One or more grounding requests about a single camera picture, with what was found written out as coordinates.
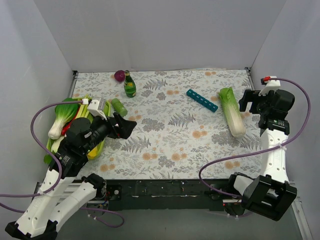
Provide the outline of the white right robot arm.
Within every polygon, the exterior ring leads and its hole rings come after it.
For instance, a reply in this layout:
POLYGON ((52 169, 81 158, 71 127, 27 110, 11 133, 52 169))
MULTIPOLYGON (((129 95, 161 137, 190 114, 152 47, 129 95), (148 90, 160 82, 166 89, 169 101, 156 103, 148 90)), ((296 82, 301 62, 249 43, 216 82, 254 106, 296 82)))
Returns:
POLYGON ((257 178, 236 172, 229 178, 227 195, 242 197, 241 206, 278 221, 297 196, 297 189, 289 184, 286 172, 286 149, 281 145, 290 133, 285 119, 295 102, 295 96, 285 90, 270 90, 262 95, 258 90, 246 90, 239 100, 240 111, 251 103, 250 113, 258 114, 262 142, 262 164, 257 178))

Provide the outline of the green pill bottle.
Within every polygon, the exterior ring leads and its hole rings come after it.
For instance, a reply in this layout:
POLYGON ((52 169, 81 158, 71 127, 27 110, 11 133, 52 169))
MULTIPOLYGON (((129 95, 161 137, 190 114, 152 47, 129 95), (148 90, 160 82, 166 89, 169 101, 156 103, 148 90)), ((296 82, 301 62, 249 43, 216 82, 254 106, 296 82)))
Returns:
POLYGON ((118 98, 112 99, 111 105, 114 108, 114 110, 117 113, 119 113, 122 117, 125 117, 128 114, 127 109, 124 107, 124 105, 120 102, 118 98))

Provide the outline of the teal weekly pill organizer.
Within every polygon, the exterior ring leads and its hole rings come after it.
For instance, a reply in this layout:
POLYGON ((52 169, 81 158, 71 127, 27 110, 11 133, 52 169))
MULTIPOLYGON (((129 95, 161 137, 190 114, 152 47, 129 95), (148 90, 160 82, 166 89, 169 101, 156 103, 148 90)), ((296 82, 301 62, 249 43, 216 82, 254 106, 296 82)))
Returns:
POLYGON ((204 98, 203 96, 201 96, 197 92, 193 91, 192 89, 189 89, 186 92, 186 95, 213 113, 215 113, 218 110, 217 105, 210 102, 209 100, 207 100, 206 98, 204 98))

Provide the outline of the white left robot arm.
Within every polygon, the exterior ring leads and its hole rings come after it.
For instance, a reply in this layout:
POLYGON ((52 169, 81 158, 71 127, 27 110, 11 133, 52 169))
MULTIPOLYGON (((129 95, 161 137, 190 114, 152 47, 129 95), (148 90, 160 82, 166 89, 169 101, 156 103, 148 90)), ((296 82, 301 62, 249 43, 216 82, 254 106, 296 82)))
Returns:
POLYGON ((112 117, 96 116, 92 121, 84 117, 75 119, 55 153, 61 167, 54 161, 49 164, 37 196, 17 221, 7 224, 5 231, 20 240, 56 239, 62 225, 85 203, 106 196, 106 180, 92 173, 82 178, 77 190, 59 201, 88 162, 88 153, 105 138, 127 139, 136 125, 116 112, 112 117))

